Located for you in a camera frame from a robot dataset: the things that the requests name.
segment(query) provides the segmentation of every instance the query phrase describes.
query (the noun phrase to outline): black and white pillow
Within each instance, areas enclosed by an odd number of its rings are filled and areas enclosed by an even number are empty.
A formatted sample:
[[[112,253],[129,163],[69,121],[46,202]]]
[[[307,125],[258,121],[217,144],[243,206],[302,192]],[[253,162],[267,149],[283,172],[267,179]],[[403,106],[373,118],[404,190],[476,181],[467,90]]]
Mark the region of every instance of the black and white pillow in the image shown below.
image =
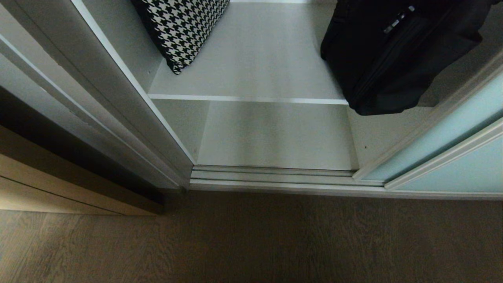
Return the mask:
[[[229,0],[131,0],[171,70],[194,61]]]

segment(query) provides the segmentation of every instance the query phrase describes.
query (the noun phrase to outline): black suitcase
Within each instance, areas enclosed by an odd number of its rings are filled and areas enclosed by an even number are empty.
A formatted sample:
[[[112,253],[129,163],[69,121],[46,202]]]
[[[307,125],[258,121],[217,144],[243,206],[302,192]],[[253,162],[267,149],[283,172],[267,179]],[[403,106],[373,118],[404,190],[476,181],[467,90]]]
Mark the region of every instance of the black suitcase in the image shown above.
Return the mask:
[[[400,113],[482,41],[478,29],[500,1],[339,0],[321,57],[357,113]]]

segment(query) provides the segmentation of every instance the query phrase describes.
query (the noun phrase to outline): closet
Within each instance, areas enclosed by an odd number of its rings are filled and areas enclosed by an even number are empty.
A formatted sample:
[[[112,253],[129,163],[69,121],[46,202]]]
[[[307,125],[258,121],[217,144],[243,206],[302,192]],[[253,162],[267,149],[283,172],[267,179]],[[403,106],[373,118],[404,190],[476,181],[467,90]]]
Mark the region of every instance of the closet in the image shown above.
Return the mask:
[[[354,172],[392,148],[492,56],[485,39],[420,105],[360,116],[319,56],[336,1],[231,0],[195,61],[175,75],[130,1],[72,0],[104,48],[198,166]],[[497,33],[501,5],[481,33]]]

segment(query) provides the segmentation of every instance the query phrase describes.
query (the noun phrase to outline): floor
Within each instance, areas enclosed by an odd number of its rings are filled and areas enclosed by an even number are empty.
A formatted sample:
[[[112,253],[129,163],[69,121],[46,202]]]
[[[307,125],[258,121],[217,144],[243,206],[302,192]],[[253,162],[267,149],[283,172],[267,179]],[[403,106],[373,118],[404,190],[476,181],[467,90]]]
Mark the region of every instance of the floor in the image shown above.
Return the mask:
[[[501,202],[191,191],[168,207],[0,211],[0,281],[503,282]]]

